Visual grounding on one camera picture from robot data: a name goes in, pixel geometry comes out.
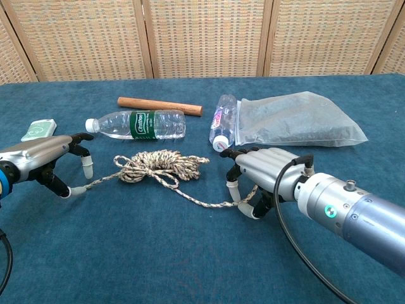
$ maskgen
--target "table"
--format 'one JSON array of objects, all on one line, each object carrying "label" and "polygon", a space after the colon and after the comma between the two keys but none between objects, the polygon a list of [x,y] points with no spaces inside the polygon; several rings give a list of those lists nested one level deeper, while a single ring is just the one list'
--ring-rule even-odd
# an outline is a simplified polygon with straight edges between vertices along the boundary
[{"label": "table", "polygon": [[[121,110],[118,96],[203,105],[201,118],[186,118],[184,139],[97,135],[83,146],[92,153],[94,178],[118,171],[115,155],[173,149],[208,157],[201,178],[181,182],[180,189],[219,203],[230,199],[225,174],[232,160],[220,158],[208,142],[218,98],[300,91],[330,98],[369,141],[285,149],[314,153],[317,172],[355,179],[359,187],[405,206],[403,75],[8,84],[0,87],[0,148],[18,143],[30,122],[43,118],[55,119],[55,135],[83,132],[87,118]],[[77,156],[62,157],[55,172],[71,186],[87,183]],[[239,183],[247,194],[252,183]],[[24,182],[1,203],[0,227],[15,254],[2,303],[340,303],[295,254],[274,210],[254,221],[237,208],[205,209],[151,178],[138,184],[114,179],[68,200]],[[282,210],[304,252],[345,293],[360,303],[403,301],[403,279],[306,218],[295,203],[284,203]],[[1,276],[5,260],[1,248]]]}]

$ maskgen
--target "black cable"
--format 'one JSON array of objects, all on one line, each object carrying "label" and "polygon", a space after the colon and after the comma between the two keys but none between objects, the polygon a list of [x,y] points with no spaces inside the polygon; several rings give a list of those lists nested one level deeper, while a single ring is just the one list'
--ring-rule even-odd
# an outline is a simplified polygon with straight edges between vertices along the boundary
[{"label": "black cable", "polygon": [[3,281],[0,285],[0,296],[3,293],[4,289],[6,288],[8,279],[10,278],[11,269],[13,268],[13,250],[11,249],[11,245],[6,237],[6,234],[3,230],[0,229],[0,239],[3,241],[4,247],[7,251],[7,268],[6,273],[4,274]]},{"label": "black cable", "polygon": [[284,166],[283,169],[281,169],[280,173],[278,174],[275,184],[274,184],[274,200],[275,200],[275,206],[276,206],[276,212],[277,212],[277,217],[278,220],[280,222],[281,228],[284,231],[285,236],[287,236],[287,239],[290,241],[290,244],[292,245],[292,247],[295,249],[296,253],[299,255],[299,257],[301,258],[301,260],[303,260],[303,262],[305,263],[305,265],[308,266],[308,268],[313,272],[314,275],[317,276],[317,278],[319,278],[319,280],[327,287],[329,288],[336,296],[338,296],[342,301],[345,301],[346,303],[350,303],[350,304],[356,304],[355,301],[353,301],[352,299],[350,299],[348,296],[346,296],[339,288],[337,288],[336,286],[334,286],[330,281],[328,281],[328,279],[326,277],[323,276],[323,274],[311,263],[311,261],[308,259],[308,257],[302,252],[302,250],[300,249],[300,247],[298,246],[298,244],[296,243],[295,239],[292,237],[292,234],[290,233],[283,215],[281,213],[281,209],[280,209],[280,202],[278,200],[278,188],[280,187],[280,182],[281,179],[284,176],[284,173],[292,166],[297,165],[297,161],[296,160],[292,160],[290,161],[288,164],[286,164]]}]

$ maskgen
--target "green bottle label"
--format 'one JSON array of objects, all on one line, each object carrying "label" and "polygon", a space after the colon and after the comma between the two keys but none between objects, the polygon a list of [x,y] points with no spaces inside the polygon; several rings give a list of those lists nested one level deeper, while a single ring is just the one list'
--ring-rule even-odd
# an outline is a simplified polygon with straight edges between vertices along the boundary
[{"label": "green bottle label", "polygon": [[134,139],[156,139],[154,111],[132,111],[129,124]]}]

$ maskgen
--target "white fingertip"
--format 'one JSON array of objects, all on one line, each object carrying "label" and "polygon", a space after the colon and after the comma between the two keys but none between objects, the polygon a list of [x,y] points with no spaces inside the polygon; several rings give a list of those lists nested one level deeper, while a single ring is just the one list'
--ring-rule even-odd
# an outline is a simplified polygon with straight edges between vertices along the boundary
[{"label": "white fingertip", "polygon": [[91,179],[93,177],[93,161],[91,155],[82,157],[82,165],[86,179]]},{"label": "white fingertip", "polygon": [[229,193],[233,199],[233,201],[240,201],[240,193],[238,189],[238,181],[235,180],[234,182],[227,181],[227,187],[229,189]]},{"label": "white fingertip", "polygon": [[253,209],[254,207],[249,205],[248,203],[241,203],[238,205],[238,209],[240,212],[242,212],[244,215],[247,217],[250,217],[251,219],[258,220],[258,217],[253,216]]},{"label": "white fingertip", "polygon": [[87,191],[86,187],[74,187],[70,189],[72,196],[78,196]]}]

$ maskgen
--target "wooden dowel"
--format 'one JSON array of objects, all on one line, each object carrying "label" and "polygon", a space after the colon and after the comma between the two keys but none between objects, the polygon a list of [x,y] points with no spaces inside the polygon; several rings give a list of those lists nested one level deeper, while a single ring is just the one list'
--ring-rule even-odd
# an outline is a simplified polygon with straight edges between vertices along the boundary
[{"label": "wooden dowel", "polygon": [[180,110],[186,115],[201,116],[203,107],[185,103],[168,103],[167,101],[119,97],[119,106],[138,108],[143,110]]}]

